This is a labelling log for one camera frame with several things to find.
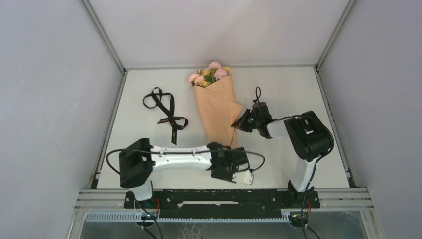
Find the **two-sided peach green wrapping paper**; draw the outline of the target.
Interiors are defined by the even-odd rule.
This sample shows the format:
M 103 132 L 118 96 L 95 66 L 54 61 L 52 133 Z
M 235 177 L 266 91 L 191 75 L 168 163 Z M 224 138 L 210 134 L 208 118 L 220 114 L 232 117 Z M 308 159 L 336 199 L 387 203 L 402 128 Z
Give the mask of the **two-sided peach green wrapping paper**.
M 236 102 L 232 76 L 206 87 L 193 86 L 193 89 L 208 142 L 237 148 L 236 129 L 232 124 L 244 107 Z

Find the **yellow fake flower stem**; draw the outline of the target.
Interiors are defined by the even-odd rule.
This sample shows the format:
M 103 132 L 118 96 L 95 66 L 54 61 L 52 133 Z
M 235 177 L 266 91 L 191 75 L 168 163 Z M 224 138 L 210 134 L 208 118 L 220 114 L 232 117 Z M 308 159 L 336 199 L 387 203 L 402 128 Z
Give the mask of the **yellow fake flower stem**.
M 231 75 L 231 68 L 228 66 L 222 66 L 221 68 L 205 68 L 196 71 L 197 76 L 193 79 L 192 85 L 207 87 L 224 77 Z

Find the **pink fake flower stem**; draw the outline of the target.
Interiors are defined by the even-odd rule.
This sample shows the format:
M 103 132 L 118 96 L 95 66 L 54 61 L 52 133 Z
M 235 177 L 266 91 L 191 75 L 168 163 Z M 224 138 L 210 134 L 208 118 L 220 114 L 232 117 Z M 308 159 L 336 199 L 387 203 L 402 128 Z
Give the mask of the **pink fake flower stem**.
M 217 61 L 212 61 L 204 69 L 198 69 L 188 77 L 192 86 L 207 87 L 231 75 L 231 68 L 223 66 Z

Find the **black ribbon with gold text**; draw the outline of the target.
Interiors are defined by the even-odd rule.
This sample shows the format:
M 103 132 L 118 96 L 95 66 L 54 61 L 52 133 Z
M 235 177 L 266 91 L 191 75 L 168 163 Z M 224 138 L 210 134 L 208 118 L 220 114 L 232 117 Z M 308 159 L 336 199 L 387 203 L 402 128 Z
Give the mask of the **black ribbon with gold text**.
M 169 107 L 165 107 L 162 103 L 162 98 L 169 97 Z M 149 106 L 145 101 L 147 98 L 151 98 L 155 105 Z M 153 90 L 144 96 L 143 105 L 148 109 L 159 108 L 164 114 L 165 118 L 160 119 L 157 124 L 168 123 L 171 126 L 171 143 L 177 145 L 178 131 L 182 131 L 189 124 L 189 121 L 185 117 L 175 115 L 175 99 L 174 96 L 169 92 L 163 92 L 161 88 L 155 87 Z

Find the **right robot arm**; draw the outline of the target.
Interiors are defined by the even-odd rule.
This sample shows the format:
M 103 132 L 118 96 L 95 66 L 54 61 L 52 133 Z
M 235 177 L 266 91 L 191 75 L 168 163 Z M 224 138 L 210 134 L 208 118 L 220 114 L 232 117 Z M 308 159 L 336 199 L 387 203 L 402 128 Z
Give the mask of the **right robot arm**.
M 306 191 L 312 187 L 317 164 L 329 155 L 335 146 L 332 133 L 315 112 L 306 111 L 299 115 L 275 119 L 265 102 L 256 102 L 231 126 L 244 132 L 257 130 L 266 139 L 284 135 L 289 137 L 299 159 L 289 182 L 293 190 L 287 194 L 288 202 L 293 207 L 301 207 L 308 199 Z

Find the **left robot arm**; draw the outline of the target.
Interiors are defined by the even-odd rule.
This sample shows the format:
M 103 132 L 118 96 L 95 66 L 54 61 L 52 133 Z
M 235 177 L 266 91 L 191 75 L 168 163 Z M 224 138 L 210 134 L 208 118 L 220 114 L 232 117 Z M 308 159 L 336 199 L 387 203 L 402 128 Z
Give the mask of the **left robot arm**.
M 152 172 L 172 169 L 210 171 L 211 177 L 231 183 L 252 185 L 254 175 L 243 147 L 232 149 L 217 142 L 194 148 L 166 148 L 142 138 L 124 149 L 105 156 L 106 164 L 120 176 L 121 188 L 133 193 L 143 207 L 156 200 Z

